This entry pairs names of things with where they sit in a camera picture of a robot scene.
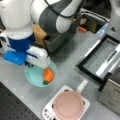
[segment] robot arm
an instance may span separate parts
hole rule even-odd
[[[6,28],[6,35],[0,35],[6,51],[4,59],[16,64],[27,61],[46,68],[50,64],[47,52],[43,48],[31,46],[35,41],[33,21],[50,35],[64,33],[69,29],[82,1],[84,0],[0,1],[0,16]]]
[[[31,6],[34,22],[49,35],[66,32],[77,8],[85,0],[35,0]]]

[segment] black cable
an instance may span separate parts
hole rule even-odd
[[[56,10],[48,3],[47,0],[44,0],[44,1],[46,2],[46,4],[48,5],[48,7],[50,8],[50,10],[51,10],[52,12],[54,12],[56,15],[58,15],[58,16],[61,16],[61,17],[63,17],[63,18],[71,18],[71,17],[74,17],[74,16],[76,15],[76,12],[77,12],[77,11],[76,11],[73,15],[70,15],[70,16],[62,15],[61,13],[59,13],[58,11],[56,11]]]
[[[82,11],[81,13],[89,13],[89,14],[95,15],[95,16],[97,16],[97,17],[103,19],[105,22],[108,22],[105,18],[103,18],[103,17],[101,17],[100,15],[97,15],[97,14],[95,14],[95,13],[88,12],[88,11]]]
[[[78,9],[76,10],[75,14],[70,15],[70,16],[65,16],[65,15],[60,14],[58,11],[56,11],[56,10],[48,3],[47,0],[44,0],[44,1],[45,1],[46,4],[48,5],[48,7],[51,9],[51,11],[53,11],[56,15],[61,16],[61,17],[63,17],[63,18],[71,18],[71,17],[74,17],[74,16],[76,15],[76,12],[78,12],[78,9],[80,9],[80,8],[82,7],[82,5],[84,4],[84,2],[85,2],[85,0],[83,0],[83,1],[80,3],[80,5],[79,5]],[[88,12],[88,11],[84,11],[84,12],[81,12],[81,13],[89,13],[89,14],[95,15],[95,16],[103,19],[105,22],[108,22],[105,18],[103,18],[103,17],[101,17],[101,16],[99,16],[99,15],[97,15],[97,14],[95,14],[95,13],[91,13],[91,12]]]

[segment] orange object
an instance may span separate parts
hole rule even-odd
[[[78,27],[78,30],[79,31],[82,31],[82,32],[87,32],[87,29],[83,28],[83,27]]]
[[[44,82],[43,84],[48,84],[53,81],[54,73],[50,68],[46,68],[44,71]]]

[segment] white robot link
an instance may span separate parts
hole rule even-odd
[[[41,68],[48,67],[50,57],[46,50],[33,44],[33,22],[50,35],[64,33],[83,1],[0,0],[0,17],[6,28],[0,34],[6,51],[4,59],[19,65],[27,61]]]

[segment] gray table surface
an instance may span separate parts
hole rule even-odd
[[[51,57],[58,68],[58,76],[54,84],[47,88],[31,85],[25,77],[25,66],[17,66],[0,57],[0,81],[15,94],[41,120],[42,110],[55,93],[64,85],[76,90],[83,79],[89,81],[82,95],[91,106],[82,120],[120,120],[120,116],[98,102],[98,85],[82,72],[75,70],[75,65],[98,40],[98,36],[90,32],[76,32],[68,37],[68,41]]]

